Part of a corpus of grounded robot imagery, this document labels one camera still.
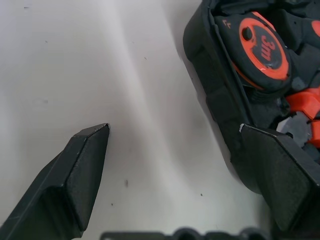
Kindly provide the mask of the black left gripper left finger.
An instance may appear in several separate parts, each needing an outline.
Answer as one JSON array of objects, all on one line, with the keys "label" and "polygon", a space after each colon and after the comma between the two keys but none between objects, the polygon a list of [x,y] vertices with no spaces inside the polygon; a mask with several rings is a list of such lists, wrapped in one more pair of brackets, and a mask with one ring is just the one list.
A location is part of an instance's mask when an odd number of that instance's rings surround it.
[{"label": "black left gripper left finger", "polygon": [[89,225],[110,134],[85,128],[36,176],[0,228],[2,240],[73,240]]}]

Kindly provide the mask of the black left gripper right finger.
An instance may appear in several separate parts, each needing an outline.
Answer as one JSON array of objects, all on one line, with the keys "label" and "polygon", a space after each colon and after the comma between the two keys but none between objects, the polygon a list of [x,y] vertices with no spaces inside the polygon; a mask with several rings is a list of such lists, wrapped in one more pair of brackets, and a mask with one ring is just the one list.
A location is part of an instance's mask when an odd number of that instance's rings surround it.
[{"label": "black left gripper right finger", "polygon": [[257,186],[282,232],[320,230],[320,165],[288,135],[242,124]]}]

